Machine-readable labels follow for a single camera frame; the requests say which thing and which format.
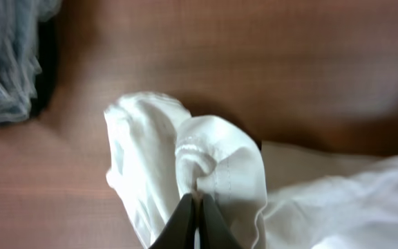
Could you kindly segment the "white t-shirt black print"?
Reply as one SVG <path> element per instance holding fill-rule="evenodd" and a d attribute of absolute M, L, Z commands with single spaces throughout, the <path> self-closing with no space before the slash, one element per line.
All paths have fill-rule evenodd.
<path fill-rule="evenodd" d="M 186 194 L 209 194 L 244 248 L 398 248 L 398 156 L 257 145 L 161 93 L 124 95 L 104 117 L 106 179 L 144 248 Z"/>

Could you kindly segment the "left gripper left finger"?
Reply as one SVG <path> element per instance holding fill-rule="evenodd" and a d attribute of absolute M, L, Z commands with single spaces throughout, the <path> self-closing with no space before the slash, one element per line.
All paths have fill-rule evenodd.
<path fill-rule="evenodd" d="M 185 194 L 160 236 L 149 249 L 194 249 L 196 206 L 192 194 Z"/>

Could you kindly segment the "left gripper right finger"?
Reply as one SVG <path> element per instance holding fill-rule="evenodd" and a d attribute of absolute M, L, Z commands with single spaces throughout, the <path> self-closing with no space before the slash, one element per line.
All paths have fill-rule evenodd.
<path fill-rule="evenodd" d="M 210 194 L 202 197 L 198 227 L 201 249 L 242 249 Z"/>

